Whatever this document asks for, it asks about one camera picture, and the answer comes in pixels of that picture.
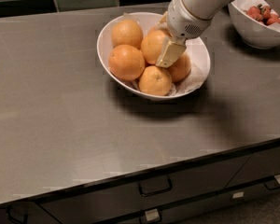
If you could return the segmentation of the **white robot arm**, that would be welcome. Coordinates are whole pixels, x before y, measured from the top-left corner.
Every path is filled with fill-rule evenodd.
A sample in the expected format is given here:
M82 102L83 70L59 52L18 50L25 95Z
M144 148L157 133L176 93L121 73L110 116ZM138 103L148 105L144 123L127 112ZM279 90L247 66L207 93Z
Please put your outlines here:
M186 50L186 41L199 37L218 11L234 0L172 0L157 25L170 34L163 41L158 67L170 67ZM267 0L280 15L280 0Z

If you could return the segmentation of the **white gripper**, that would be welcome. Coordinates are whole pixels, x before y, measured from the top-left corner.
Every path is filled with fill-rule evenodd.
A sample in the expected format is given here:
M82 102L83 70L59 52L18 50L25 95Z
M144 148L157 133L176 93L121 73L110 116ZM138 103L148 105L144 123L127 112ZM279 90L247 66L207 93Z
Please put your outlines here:
M172 0L167 13L153 27L154 30L168 30L172 36L164 39L156 65L162 68L173 65L185 52L186 40L199 37L210 24L210 20L195 17L182 0Z

